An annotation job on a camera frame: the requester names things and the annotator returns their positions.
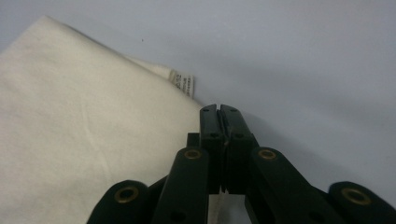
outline white cloth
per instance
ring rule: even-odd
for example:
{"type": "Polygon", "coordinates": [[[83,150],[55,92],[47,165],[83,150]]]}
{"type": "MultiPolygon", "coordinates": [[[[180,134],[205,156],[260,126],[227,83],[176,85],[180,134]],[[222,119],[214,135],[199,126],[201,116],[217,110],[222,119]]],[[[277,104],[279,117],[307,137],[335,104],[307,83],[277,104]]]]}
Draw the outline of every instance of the white cloth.
{"type": "Polygon", "coordinates": [[[163,77],[50,18],[29,28],[0,55],[0,222],[84,223],[113,184],[167,175],[200,106],[163,77]]]}

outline white label tag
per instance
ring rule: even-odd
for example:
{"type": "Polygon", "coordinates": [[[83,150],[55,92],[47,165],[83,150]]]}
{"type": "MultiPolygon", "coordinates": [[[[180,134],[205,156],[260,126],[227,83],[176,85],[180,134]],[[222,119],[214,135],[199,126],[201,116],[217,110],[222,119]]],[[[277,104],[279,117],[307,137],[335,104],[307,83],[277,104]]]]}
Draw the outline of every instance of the white label tag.
{"type": "Polygon", "coordinates": [[[194,94],[194,77],[191,75],[182,74],[173,70],[169,76],[169,80],[184,94],[193,98],[194,94]]]}

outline white background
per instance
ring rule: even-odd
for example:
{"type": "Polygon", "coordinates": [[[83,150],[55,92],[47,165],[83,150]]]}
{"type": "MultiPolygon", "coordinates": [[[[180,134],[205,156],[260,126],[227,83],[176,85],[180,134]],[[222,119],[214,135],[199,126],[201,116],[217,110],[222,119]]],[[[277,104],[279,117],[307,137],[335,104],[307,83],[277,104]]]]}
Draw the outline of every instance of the white background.
{"type": "MultiPolygon", "coordinates": [[[[312,185],[396,206],[396,1],[1,0],[0,50],[42,15],[195,75],[199,103],[239,108],[312,185]]],[[[226,200],[224,223],[248,223],[226,200]]]]}

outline metal grommet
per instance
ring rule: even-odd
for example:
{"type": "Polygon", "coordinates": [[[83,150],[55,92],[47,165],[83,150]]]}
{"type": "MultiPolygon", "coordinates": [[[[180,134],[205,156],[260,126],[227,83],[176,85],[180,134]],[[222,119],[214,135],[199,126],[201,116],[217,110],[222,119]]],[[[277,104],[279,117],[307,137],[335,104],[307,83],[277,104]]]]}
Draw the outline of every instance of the metal grommet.
{"type": "Polygon", "coordinates": [[[188,150],[188,151],[186,151],[186,152],[184,153],[184,156],[185,156],[187,159],[196,160],[196,159],[201,158],[202,153],[201,153],[200,151],[198,151],[197,149],[190,149],[190,150],[188,150]]]}
{"type": "Polygon", "coordinates": [[[369,196],[358,189],[344,188],[341,193],[346,199],[355,204],[368,205],[372,202],[369,196]]]}
{"type": "Polygon", "coordinates": [[[276,158],[275,152],[270,149],[262,149],[259,151],[259,156],[265,160],[273,160],[276,158]]]}
{"type": "Polygon", "coordinates": [[[128,203],[137,198],[139,190],[135,186],[128,186],[117,190],[114,199],[117,203],[128,203]]]}

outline white fabric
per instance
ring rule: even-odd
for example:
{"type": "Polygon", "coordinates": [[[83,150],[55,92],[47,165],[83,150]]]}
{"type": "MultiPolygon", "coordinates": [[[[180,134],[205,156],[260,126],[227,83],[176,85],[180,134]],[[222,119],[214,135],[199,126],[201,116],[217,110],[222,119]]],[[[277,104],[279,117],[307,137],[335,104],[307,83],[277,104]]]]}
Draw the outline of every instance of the white fabric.
{"type": "Polygon", "coordinates": [[[164,78],[41,19],[0,56],[0,223],[86,222],[113,184],[167,175],[199,109],[164,78]]]}

